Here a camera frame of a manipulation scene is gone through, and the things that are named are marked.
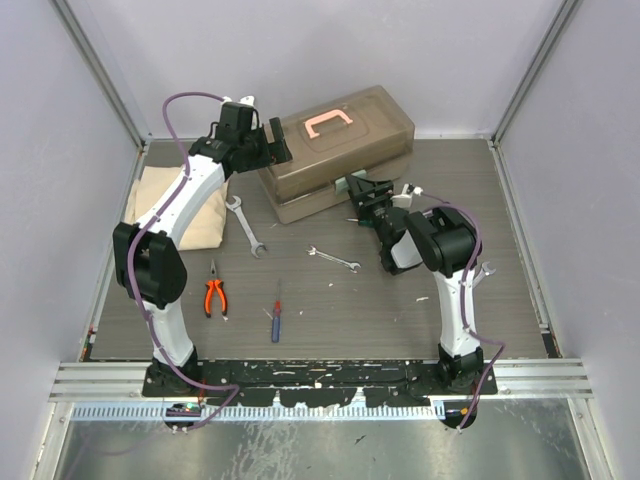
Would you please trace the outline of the brown translucent toolbox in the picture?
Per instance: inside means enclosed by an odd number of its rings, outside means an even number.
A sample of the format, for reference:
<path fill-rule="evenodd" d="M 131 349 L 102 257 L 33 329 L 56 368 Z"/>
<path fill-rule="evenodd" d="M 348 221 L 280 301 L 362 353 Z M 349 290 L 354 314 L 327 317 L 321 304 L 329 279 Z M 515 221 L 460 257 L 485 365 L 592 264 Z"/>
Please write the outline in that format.
<path fill-rule="evenodd" d="M 258 171 L 278 220 L 290 224 L 349 199 L 346 176 L 394 180 L 415 125 L 380 85 L 281 119 L 292 160 Z"/>

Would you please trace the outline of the silver wrench near right arm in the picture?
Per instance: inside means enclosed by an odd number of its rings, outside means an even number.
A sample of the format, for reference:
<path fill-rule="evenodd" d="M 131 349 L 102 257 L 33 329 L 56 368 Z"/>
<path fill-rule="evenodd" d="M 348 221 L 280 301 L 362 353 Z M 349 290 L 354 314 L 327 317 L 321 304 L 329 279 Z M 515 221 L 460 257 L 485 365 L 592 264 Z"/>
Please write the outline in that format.
<path fill-rule="evenodd" d="M 472 287 L 476 288 L 485 278 L 496 273 L 496 269 L 491 266 L 488 261 L 481 264 L 480 270 L 475 275 L 472 283 Z"/>

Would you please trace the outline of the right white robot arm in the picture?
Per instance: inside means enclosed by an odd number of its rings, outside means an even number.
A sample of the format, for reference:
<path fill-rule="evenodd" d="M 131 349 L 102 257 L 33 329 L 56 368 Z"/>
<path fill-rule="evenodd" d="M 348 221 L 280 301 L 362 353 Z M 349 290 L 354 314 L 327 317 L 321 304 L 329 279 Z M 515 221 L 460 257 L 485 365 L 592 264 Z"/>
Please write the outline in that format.
<path fill-rule="evenodd" d="M 442 200 L 425 212 L 411 212 L 401 202 L 422 193 L 411 184 L 396 195 L 391 181 L 355 175 L 345 180 L 358 223 L 376 232 L 383 269 L 398 275 L 423 265 L 433 274 L 442 324 L 437 378 L 447 392 L 462 393 L 484 365 L 473 303 L 475 268 L 482 250 L 476 225 Z"/>

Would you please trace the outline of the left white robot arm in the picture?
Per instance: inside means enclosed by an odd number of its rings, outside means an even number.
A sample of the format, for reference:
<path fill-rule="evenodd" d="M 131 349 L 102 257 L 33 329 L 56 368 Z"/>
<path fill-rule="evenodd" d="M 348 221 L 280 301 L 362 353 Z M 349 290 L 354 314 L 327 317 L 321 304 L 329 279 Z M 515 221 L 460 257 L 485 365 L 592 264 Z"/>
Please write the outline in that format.
<path fill-rule="evenodd" d="M 153 364 L 178 396 L 200 384 L 195 346 L 184 323 L 181 296 L 187 270 L 178 246 L 205 201 L 235 173 L 289 162 L 280 118 L 267 124 L 250 103 L 220 100 L 219 117 L 190 146 L 177 144 L 183 166 L 160 199 L 133 223 L 113 231 L 116 280 L 135 301 L 154 346 Z"/>

